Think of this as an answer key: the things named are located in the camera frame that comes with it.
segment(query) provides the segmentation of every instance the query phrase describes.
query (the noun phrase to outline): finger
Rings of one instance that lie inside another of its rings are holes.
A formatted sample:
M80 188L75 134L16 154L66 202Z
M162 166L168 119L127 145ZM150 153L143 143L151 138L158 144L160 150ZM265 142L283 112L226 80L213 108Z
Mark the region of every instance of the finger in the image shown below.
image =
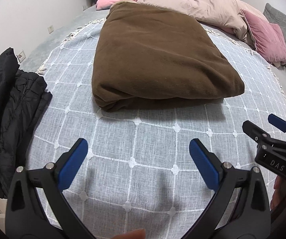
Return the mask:
M274 190L279 189L281 187L282 178L277 175L274 183Z
M145 229L138 229L126 234L116 235L112 239L145 239Z
M275 207L275 204L273 202L273 200L270 201L270 210L273 210L273 208Z
M281 195L280 195L279 190L274 191L272 202L273 202L274 207L277 207L278 204L281 202Z

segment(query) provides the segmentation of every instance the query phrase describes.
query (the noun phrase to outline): pink pillow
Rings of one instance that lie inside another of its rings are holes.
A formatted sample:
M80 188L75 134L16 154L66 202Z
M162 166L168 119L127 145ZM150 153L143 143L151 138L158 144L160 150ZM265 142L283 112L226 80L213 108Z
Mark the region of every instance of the pink pillow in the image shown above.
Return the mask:
M271 24L242 10L256 51L267 62L286 63L286 44L278 24Z

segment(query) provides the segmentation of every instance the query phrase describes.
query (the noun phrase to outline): light blue bedspread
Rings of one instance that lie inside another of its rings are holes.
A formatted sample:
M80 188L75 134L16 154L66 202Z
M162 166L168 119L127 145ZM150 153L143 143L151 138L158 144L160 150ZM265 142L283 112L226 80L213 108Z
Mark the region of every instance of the light blue bedspread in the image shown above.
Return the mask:
M91 91L102 25L80 28L40 68L53 99L35 131L27 166L55 162L85 138L88 155L64 195L87 228L97 238L142 227L147 238L181 238L213 195L189 155L190 140L199 138L221 161L250 169L256 143L242 132L242 123L250 120L286 140L267 121L270 113L286 119L286 100L259 54L209 33L243 79L243 95L198 107L102 112ZM271 199L275 175L261 170ZM43 192L40 199L51 223L58 225Z

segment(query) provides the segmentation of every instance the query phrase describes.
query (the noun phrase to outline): black jacket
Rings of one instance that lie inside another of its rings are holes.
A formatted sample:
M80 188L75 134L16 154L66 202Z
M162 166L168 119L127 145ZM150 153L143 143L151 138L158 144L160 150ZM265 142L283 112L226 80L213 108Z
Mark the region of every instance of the black jacket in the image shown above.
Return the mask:
M13 49L0 55L0 198L6 198L17 166L25 164L33 130L52 98L43 77L18 70Z

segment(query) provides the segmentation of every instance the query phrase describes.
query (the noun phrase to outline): wall socket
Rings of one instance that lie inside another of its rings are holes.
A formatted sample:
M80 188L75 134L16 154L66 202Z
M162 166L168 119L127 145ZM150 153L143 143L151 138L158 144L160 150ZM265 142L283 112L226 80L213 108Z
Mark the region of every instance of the wall socket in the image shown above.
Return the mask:
M20 54L17 55L19 62L21 63L25 59L25 53L22 50Z
M50 27L48 27L48 31L49 31L49 34L51 34L51 33L54 31L53 25L51 25Z

